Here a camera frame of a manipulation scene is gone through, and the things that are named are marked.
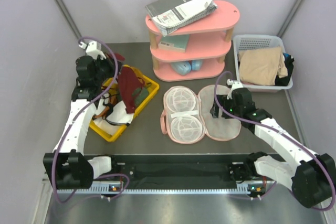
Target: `tan fabric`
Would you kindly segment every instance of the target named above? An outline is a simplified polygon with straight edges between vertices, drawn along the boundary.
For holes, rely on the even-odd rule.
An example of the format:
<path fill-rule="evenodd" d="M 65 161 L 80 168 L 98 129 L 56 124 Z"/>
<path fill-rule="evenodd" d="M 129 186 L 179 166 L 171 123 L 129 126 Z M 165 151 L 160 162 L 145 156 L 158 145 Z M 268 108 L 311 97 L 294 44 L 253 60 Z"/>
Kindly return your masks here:
<path fill-rule="evenodd" d="M 273 86 L 275 77 L 288 75 L 281 47 L 239 52 L 239 75 L 242 82 Z"/>

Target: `metal table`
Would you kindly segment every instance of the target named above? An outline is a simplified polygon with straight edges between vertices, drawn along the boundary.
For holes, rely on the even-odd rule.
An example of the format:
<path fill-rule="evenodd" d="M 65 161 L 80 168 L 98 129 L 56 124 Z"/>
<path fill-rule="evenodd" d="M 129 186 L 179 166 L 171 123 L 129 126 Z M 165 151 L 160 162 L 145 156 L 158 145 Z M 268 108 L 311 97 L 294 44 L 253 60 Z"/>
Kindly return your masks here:
<path fill-rule="evenodd" d="M 219 142 L 205 136 L 192 145 L 181 145 L 163 135 L 160 128 L 160 115 L 163 110 L 163 95 L 172 86 L 186 86 L 198 93 L 201 88 L 214 84 L 216 78 L 179 82 L 160 81 L 153 72 L 151 53 L 148 43 L 110 44 L 111 48 L 126 58 L 126 64 L 138 67 L 144 75 L 160 84 L 155 98 L 144 108 L 124 133 L 114 142 L 108 143 L 93 130 L 89 130 L 85 142 L 85 154 L 184 154 L 184 153 L 273 153 L 264 141 L 253 136 L 248 130 L 241 129 L 239 136 L 228 142 Z M 233 49 L 226 55 L 225 70 L 235 75 Z M 278 93 L 253 93 L 257 108 L 268 111 L 277 122 L 296 139 L 295 127 L 290 107 L 284 91 Z"/>
<path fill-rule="evenodd" d="M 140 115 L 114 143 L 108 143 L 89 130 L 85 154 L 249 154 L 263 151 L 274 153 L 266 143 L 241 129 L 240 135 L 228 142 L 211 140 L 207 136 L 192 145 L 174 143 L 160 129 L 159 118 L 163 110 L 163 94 L 175 85 L 191 88 L 198 93 L 216 78 L 182 82 L 162 82 L 152 69 L 148 43 L 110 44 L 111 48 L 126 58 L 126 64 L 138 67 L 160 84 L 160 90 Z M 235 74 L 233 50 L 225 59 L 225 69 Z M 285 92 L 254 93 L 256 106 L 272 114 L 278 123 L 293 137 L 299 139 Z M 303 208 L 282 186 L 276 186 L 263 201 L 237 200 L 223 195 L 124 195 L 108 202 L 92 198 L 66 211 L 83 195 L 77 195 L 65 206 L 56 206 L 59 217 L 51 212 L 45 224 L 55 223 L 325 223 L 323 214 Z"/>

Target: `teal book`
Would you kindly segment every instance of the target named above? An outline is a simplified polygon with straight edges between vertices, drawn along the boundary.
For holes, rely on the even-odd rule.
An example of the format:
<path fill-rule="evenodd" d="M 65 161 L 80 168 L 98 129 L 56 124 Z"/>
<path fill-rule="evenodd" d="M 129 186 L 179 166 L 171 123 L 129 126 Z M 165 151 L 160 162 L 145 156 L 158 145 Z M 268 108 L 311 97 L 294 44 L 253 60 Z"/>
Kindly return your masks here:
<path fill-rule="evenodd" d="M 177 52 L 185 52 L 189 41 L 189 34 L 162 37 L 159 42 L 159 48 Z"/>

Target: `laundry basket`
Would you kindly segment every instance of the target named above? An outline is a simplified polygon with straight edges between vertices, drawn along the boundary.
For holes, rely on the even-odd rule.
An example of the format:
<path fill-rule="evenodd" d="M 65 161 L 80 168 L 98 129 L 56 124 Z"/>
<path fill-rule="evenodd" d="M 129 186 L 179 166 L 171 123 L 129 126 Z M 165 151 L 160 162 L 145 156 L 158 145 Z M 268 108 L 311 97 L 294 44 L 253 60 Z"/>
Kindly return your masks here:
<path fill-rule="evenodd" d="M 139 113 L 145 108 L 145 106 L 154 98 L 154 96 L 157 94 L 157 92 L 158 92 L 158 90 L 160 88 L 160 86 L 159 86 L 158 83 L 156 83 L 155 81 L 151 80 L 150 78 L 148 78 L 145 75 L 143 75 L 143 80 L 146 83 L 150 84 L 147 87 L 147 90 L 149 91 L 149 95 L 136 108 L 135 113 L 134 113 L 134 118 L 136 118 L 139 115 Z M 111 81 L 112 81 L 112 78 L 109 79 L 106 83 L 104 83 L 104 85 L 108 86 L 111 83 Z M 109 90 L 110 94 L 114 94 L 114 92 L 115 91 L 113 89 Z M 101 128 L 99 128 L 98 126 L 96 126 L 96 124 L 92 120 L 90 122 L 90 128 L 93 129 L 95 132 L 97 132 L 107 142 L 114 142 L 121 135 L 121 133 L 123 133 L 123 131 L 126 130 L 127 126 L 126 125 L 120 125 L 119 128 L 117 129 L 117 131 L 113 135 L 110 135 L 107 132 L 103 131 Z"/>
<path fill-rule="evenodd" d="M 282 40 L 277 36 L 269 35 L 236 35 L 233 38 L 233 50 L 235 54 L 235 66 L 237 80 L 240 81 L 239 77 L 239 65 L 238 65 L 238 54 L 239 51 L 258 49 L 258 48 L 268 48 L 268 47 L 282 47 L 282 52 L 285 52 Z M 243 84 L 245 88 L 253 92 L 278 92 L 279 90 L 290 89 L 293 86 L 292 77 L 287 86 L 259 86 L 251 84 Z"/>

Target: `dark red fabric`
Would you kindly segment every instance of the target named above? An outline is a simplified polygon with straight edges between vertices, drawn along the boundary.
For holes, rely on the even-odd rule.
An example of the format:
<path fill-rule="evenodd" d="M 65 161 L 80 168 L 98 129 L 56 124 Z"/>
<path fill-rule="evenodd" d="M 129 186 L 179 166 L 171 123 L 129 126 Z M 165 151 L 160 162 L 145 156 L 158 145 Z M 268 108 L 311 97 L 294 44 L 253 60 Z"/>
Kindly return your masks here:
<path fill-rule="evenodd" d="M 113 59 L 113 58 L 112 58 L 112 55 L 111 55 L 110 53 L 105 52 L 105 54 L 106 54 L 108 57 L 110 57 L 111 59 Z M 122 55 L 120 55 L 119 53 L 115 52 L 114 55 L 116 56 L 117 61 L 125 61 L 125 58 L 124 58 Z"/>
<path fill-rule="evenodd" d="M 141 88 L 144 85 L 138 80 L 134 71 L 129 67 L 122 67 L 120 74 L 118 75 L 118 86 L 121 95 L 121 99 L 126 105 L 126 112 L 134 113 L 135 104 L 134 99 L 136 95 L 132 97 L 132 94 L 137 88 Z"/>

